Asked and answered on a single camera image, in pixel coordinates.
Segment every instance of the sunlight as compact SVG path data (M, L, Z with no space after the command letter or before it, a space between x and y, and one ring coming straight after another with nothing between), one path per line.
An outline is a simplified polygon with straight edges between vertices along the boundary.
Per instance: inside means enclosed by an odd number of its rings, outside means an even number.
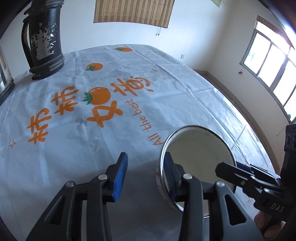
M296 67L288 62L286 70L274 89L274 94L282 104L285 104L296 85Z
M254 73L258 73L266 54L268 53L270 42L260 34L256 34L250 52L244 64Z
M270 38L271 41L273 41L285 54L289 53L290 45L282 36L260 22L257 23L256 29L266 35L266 37Z
M258 77L261 78L268 87L271 86L274 79L276 78L284 60L284 53L276 46L272 45L267 59L258 75Z
M296 65L296 50L291 47L288 57Z
M287 114L291 115L291 120L293 120L296 117L295 103L296 103L296 91L294 91L288 103L284 107Z

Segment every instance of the peeling paint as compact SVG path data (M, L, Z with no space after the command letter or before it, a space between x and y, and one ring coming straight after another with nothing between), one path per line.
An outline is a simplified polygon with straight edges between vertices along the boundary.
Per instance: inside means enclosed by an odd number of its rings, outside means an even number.
M54 50L50 51L55 42L52 41L54 31L54 29L50 29L50 26L48 26L40 28L39 31L32 35L31 43L32 47L36 50L36 58L38 60L54 54Z

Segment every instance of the screw head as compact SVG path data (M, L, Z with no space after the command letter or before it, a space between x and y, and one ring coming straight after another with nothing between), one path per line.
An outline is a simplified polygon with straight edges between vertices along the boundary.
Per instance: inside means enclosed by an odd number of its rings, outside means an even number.
M106 174L101 174L101 175L99 175L99 179L100 179L101 181L106 180L107 178L108 178L108 176L107 176Z
M220 187L220 188L225 186L225 183L222 182L222 181L217 181L216 183L217 183L217 186Z
M73 186L74 186L74 182L72 182L72 181L69 181L69 182L66 183L67 188L71 188Z
M192 175L189 174L189 173L185 173L185 174L183 175L183 177L184 177L184 179L186 179L186 180L190 180L190 179L192 179Z

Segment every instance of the white tablecloth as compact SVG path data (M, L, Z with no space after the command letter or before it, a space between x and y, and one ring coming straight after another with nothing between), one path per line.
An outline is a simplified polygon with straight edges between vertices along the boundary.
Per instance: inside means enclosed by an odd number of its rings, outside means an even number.
M155 170L176 128L217 133L236 161L274 173L235 107L192 69L151 46L103 46L65 55L58 73L25 72L0 106L0 215L24 241L69 180L88 182L129 157L122 196L108 204L114 240L178 240L182 213L160 196ZM253 200L237 189L249 214Z

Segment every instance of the white wall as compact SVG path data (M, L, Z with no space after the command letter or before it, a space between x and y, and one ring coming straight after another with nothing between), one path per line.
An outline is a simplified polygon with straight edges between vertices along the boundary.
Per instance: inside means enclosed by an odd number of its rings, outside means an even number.
M93 23L95 0L65 0L61 9L62 52L103 45L152 45L193 69L205 69L218 40L233 0L223 0L220 8L210 0L175 0L168 29L137 23ZM0 45L16 77L29 69L22 45L22 11L6 30Z
M239 63L251 39L257 15L281 28L279 21L258 0L235 1L227 27L207 69L250 112L269 141L281 167L285 143L285 130L281 130L288 121L276 101L255 77L246 69L243 69L242 76L238 76L242 69Z

